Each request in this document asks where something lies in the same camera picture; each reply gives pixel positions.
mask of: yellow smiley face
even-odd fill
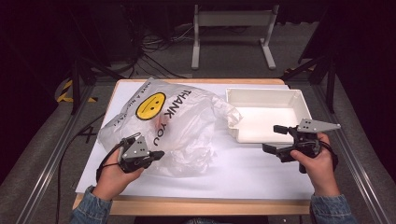
[[[143,120],[154,118],[163,109],[165,99],[166,96],[162,92],[152,94],[136,109],[136,116]]]

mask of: person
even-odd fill
[[[324,133],[318,133],[318,139],[330,144],[329,137]],[[120,151],[116,150],[106,162],[117,162]],[[332,168],[332,155],[329,150],[323,148],[314,158],[306,157],[303,153],[293,150],[290,155],[301,163],[311,179],[315,192],[311,197],[311,217],[314,223],[357,223],[353,217],[346,197],[341,194]],[[112,199],[122,193],[125,188],[136,180],[143,172],[143,168],[132,173],[125,174],[117,165],[107,166],[96,187],[86,189],[83,199],[77,208],[73,210],[70,223],[106,223]],[[197,220],[189,220],[187,223],[197,223]],[[213,220],[199,218],[199,223],[217,223]]]

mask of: white metal stand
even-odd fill
[[[200,26],[266,26],[267,33],[265,38],[260,39],[260,42],[268,68],[271,70],[275,69],[274,58],[268,44],[274,29],[278,9],[279,6],[274,6],[272,10],[261,11],[199,11],[198,5],[195,5],[194,46],[191,68],[199,68]]]

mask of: person's left hand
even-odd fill
[[[120,150],[117,149],[108,158],[105,165],[117,163],[119,154]],[[102,200],[111,201],[121,194],[132,181],[136,180],[143,171],[144,168],[140,168],[132,173],[125,174],[117,164],[104,167],[92,194]]]

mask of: white plastic bag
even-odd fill
[[[193,176],[211,162],[211,139],[217,119],[236,124],[242,117],[225,100],[210,91],[150,78],[99,134],[106,151],[123,137],[145,136],[148,149],[165,155],[147,173]]]

